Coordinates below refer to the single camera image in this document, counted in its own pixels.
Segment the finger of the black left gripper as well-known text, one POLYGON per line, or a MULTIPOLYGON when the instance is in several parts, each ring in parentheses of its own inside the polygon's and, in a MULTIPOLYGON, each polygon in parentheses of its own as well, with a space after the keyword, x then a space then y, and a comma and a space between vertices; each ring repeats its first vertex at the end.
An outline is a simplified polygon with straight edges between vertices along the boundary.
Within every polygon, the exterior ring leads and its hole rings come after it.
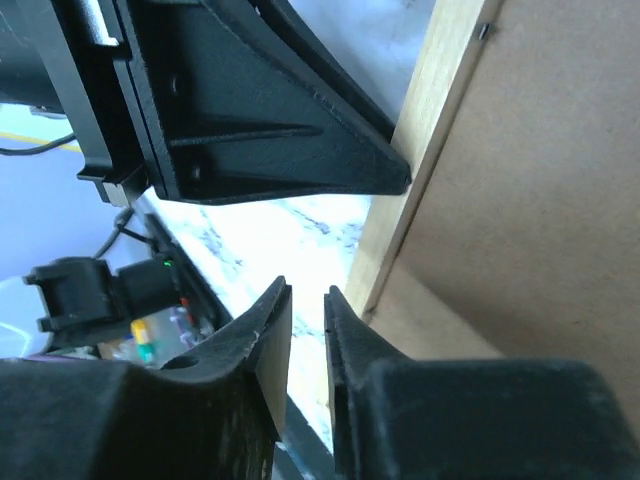
POLYGON ((117 1, 118 79, 150 184, 225 205, 400 195, 408 163, 250 1, 117 1))
POLYGON ((250 1, 269 28, 385 139, 394 126, 306 25, 288 1, 250 1))

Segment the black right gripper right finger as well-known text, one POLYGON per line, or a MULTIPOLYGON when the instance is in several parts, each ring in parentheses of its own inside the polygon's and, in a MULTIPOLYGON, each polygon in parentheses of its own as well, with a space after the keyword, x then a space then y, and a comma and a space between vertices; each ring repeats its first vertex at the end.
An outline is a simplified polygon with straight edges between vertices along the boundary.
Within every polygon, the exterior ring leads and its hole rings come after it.
POLYGON ((324 297, 340 479, 635 479, 639 444, 589 365, 413 360, 324 297))

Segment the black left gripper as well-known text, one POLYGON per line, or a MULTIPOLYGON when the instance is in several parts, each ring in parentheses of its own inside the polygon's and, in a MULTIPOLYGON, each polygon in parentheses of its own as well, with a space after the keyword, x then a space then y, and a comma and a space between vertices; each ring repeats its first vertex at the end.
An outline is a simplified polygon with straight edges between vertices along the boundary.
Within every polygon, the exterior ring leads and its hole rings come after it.
POLYGON ((126 54, 97 1, 1 4, 2 102, 65 115, 84 155, 79 179, 93 182, 112 205, 131 205, 147 188, 116 75, 126 54))

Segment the brown frame backing board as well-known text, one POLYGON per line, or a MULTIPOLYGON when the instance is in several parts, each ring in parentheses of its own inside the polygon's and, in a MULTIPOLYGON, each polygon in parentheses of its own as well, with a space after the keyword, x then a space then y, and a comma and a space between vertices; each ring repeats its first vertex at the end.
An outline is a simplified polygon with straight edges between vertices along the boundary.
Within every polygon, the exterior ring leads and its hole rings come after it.
POLYGON ((567 356, 639 413, 639 5, 501 1, 376 309, 420 357, 567 356))

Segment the light wooden picture frame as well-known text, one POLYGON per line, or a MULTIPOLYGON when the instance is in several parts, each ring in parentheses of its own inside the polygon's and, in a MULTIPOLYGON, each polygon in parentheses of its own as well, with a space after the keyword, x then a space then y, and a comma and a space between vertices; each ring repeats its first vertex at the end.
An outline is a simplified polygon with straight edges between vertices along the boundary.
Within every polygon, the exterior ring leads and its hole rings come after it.
POLYGON ((435 3, 391 141, 412 183, 401 196, 374 197, 346 282, 344 295, 361 318, 377 307, 502 5, 435 3))

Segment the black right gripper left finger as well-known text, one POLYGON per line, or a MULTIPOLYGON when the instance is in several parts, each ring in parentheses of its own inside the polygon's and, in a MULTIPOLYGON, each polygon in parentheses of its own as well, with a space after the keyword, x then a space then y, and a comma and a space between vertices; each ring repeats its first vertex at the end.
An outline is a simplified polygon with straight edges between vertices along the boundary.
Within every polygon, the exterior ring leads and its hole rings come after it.
POLYGON ((148 369, 5 360, 5 479, 268 479, 284 430, 292 288, 276 278, 241 316, 148 369))

